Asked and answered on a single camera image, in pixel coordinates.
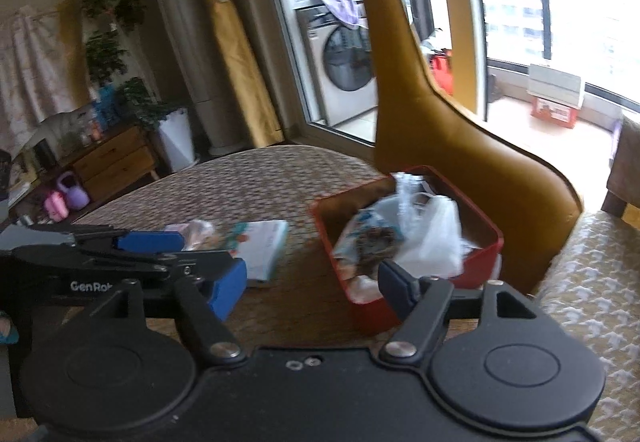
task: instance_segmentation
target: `washing machine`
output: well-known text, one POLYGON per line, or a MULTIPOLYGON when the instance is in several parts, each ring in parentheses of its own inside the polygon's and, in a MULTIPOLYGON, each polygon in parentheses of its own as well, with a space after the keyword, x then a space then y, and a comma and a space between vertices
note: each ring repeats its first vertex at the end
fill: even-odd
POLYGON ((347 28, 325 6, 296 13, 326 125, 335 126, 375 108, 378 93, 369 31, 347 28))

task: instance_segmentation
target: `potted plant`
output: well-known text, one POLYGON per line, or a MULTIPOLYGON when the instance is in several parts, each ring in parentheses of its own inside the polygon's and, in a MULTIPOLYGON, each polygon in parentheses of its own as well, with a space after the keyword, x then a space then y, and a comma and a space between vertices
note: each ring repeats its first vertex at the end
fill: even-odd
MULTIPOLYGON (((113 80, 113 73, 127 72, 120 47, 120 38, 133 32, 144 22, 145 5, 142 0, 82 0, 84 14, 98 23, 109 23, 109 30, 94 32, 86 42, 86 60, 89 78, 103 88, 113 80)), ((139 49, 140 57, 146 62, 139 49)), ((134 76, 115 88, 116 103, 137 119, 152 134, 158 151, 173 172, 196 163, 191 139, 191 128, 185 107, 161 102, 148 89, 147 83, 134 76)))

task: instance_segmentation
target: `tiled floor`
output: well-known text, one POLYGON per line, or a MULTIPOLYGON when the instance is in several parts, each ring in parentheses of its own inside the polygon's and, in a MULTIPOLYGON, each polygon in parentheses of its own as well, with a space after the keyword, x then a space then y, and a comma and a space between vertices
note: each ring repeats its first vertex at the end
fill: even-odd
MULTIPOLYGON (((555 165, 574 184, 588 210, 597 210, 607 192, 611 133, 582 120, 574 129, 530 115, 530 104, 504 97, 489 107, 488 125, 498 135, 555 165)), ((335 129, 375 142, 376 109, 335 129)))

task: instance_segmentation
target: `chair seat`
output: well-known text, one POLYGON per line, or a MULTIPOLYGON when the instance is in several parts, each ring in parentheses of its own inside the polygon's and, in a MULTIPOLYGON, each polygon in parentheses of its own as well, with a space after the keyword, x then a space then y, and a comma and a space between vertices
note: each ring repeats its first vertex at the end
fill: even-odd
POLYGON ((591 428, 606 442, 640 440, 640 231, 603 211, 583 215, 538 297, 605 366, 591 428))

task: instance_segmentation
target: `purple toy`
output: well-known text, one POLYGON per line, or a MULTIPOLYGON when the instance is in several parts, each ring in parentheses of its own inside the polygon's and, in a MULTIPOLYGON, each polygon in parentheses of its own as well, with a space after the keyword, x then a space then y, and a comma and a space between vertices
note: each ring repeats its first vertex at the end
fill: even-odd
POLYGON ((75 211, 89 204, 89 195, 86 193, 73 171, 67 171, 58 178, 58 189, 65 196, 66 205, 75 211))

